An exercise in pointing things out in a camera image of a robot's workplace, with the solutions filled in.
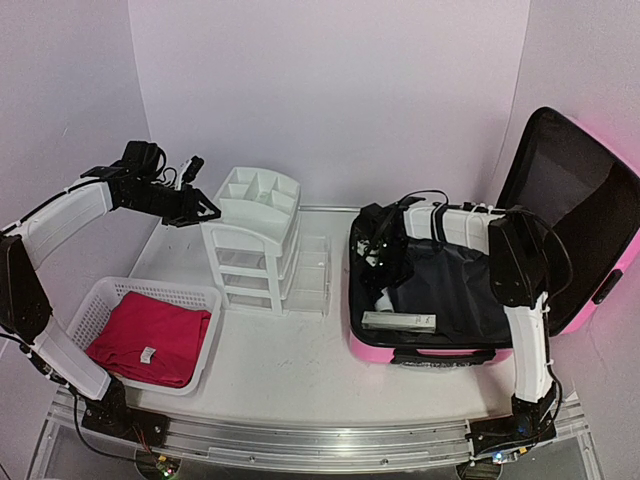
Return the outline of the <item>white flat box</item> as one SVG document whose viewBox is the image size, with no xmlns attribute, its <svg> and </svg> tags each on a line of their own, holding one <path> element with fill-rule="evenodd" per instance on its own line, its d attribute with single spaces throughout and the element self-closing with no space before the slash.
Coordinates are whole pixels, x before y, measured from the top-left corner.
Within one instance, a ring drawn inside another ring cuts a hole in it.
<svg viewBox="0 0 640 480">
<path fill-rule="evenodd" d="M 366 311 L 361 320 L 366 329 L 434 333 L 436 316 L 431 314 L 404 314 L 388 311 Z"/>
</svg>

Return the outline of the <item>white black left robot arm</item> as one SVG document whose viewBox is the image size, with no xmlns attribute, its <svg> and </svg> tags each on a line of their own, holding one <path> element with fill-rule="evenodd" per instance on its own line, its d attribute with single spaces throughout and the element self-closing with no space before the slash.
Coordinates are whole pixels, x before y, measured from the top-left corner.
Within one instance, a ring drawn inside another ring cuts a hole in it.
<svg viewBox="0 0 640 480">
<path fill-rule="evenodd" d="M 131 141 L 109 166 L 84 172 L 1 232 L 1 326 L 45 375 L 88 400 L 114 437 L 134 428 L 117 394 L 133 387 L 183 396 L 193 392 L 211 352 L 221 296 L 212 287 L 105 277 L 91 286 L 74 317 L 60 320 L 40 268 L 72 236 L 119 209 L 157 217 L 168 227 L 218 219 L 220 210 L 193 184 L 193 157 L 172 182 L 156 144 Z"/>
</svg>

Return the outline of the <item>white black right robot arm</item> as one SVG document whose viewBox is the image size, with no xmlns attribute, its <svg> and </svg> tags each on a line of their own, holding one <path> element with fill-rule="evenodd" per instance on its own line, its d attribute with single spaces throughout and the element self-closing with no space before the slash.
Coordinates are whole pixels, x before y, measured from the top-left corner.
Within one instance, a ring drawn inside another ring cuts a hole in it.
<svg viewBox="0 0 640 480">
<path fill-rule="evenodd" d="M 530 211 L 427 205 L 423 192 L 363 207 L 348 240 L 351 351 L 372 363 L 453 367 L 508 348 L 511 411 L 471 423 L 474 451 L 552 438 L 562 398 L 549 353 L 552 235 Z"/>
</svg>

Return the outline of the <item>clear plastic drawers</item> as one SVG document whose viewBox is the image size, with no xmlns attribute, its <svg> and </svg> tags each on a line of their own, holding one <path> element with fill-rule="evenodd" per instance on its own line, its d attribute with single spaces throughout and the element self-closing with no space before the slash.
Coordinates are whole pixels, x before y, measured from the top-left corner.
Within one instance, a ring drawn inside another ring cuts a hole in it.
<svg viewBox="0 0 640 480">
<path fill-rule="evenodd" d="M 325 317 L 331 301 L 331 243 L 326 236 L 304 235 L 292 285 L 283 302 L 289 312 Z"/>
</svg>

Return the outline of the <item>white perforated plastic basket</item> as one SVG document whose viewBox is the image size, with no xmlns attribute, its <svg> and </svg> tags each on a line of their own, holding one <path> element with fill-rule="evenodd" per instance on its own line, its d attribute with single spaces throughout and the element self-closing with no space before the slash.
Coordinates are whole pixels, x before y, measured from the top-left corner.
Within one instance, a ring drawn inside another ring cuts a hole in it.
<svg viewBox="0 0 640 480">
<path fill-rule="evenodd" d="M 212 287 L 105 277 L 85 296 L 67 329 L 89 357 L 132 388 L 193 392 L 219 323 Z"/>
</svg>

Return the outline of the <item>crimson red t-shirt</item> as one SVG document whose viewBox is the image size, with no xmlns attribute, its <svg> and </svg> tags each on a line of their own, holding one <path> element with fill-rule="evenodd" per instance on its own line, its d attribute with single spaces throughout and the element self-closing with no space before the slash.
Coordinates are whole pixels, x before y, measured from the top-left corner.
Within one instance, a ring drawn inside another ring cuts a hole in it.
<svg viewBox="0 0 640 480">
<path fill-rule="evenodd" d="M 126 294 L 86 354 L 127 379 L 170 388 L 191 381 L 211 314 Z"/>
</svg>

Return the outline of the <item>white plastic drawer organizer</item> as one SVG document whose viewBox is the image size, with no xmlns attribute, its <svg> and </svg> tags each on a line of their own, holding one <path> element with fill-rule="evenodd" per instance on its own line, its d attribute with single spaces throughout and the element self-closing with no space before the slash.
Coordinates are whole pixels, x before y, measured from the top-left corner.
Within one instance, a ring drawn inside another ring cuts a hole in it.
<svg viewBox="0 0 640 480">
<path fill-rule="evenodd" d="M 235 167 L 214 200 L 221 217 L 201 225 L 216 287 L 228 309 L 281 316 L 300 253 L 300 183 L 276 171 Z"/>
</svg>

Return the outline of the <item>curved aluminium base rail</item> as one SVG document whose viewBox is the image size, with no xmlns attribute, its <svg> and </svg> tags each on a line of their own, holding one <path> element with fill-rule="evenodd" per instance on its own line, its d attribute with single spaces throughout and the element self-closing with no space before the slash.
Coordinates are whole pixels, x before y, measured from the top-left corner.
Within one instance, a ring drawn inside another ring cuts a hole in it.
<svg viewBox="0 0 640 480">
<path fill-rule="evenodd" d="M 32 460 L 31 474 L 44 474 L 62 428 L 73 427 L 72 398 L 54 395 Z M 469 459 L 468 421 L 443 420 L 378 425 L 276 425 L 168 414 L 163 451 L 172 456 L 258 469 L 352 472 L 426 468 Z M 585 464 L 598 457 L 582 405 L 573 393 L 556 421 L 557 437 L 539 444 L 522 460 L 575 442 Z"/>
</svg>

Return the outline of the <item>pink cartoon hard-shell suitcase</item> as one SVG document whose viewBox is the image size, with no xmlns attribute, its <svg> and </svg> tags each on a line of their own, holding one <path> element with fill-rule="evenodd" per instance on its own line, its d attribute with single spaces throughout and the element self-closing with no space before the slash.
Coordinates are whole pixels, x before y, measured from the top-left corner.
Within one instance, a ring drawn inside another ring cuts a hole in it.
<svg viewBox="0 0 640 480">
<path fill-rule="evenodd" d="M 427 205 L 484 205 L 415 192 Z M 552 228 L 550 336 L 579 329 L 639 253 L 638 169 L 550 107 L 530 116 L 497 203 L 484 206 L 521 208 Z"/>
</svg>

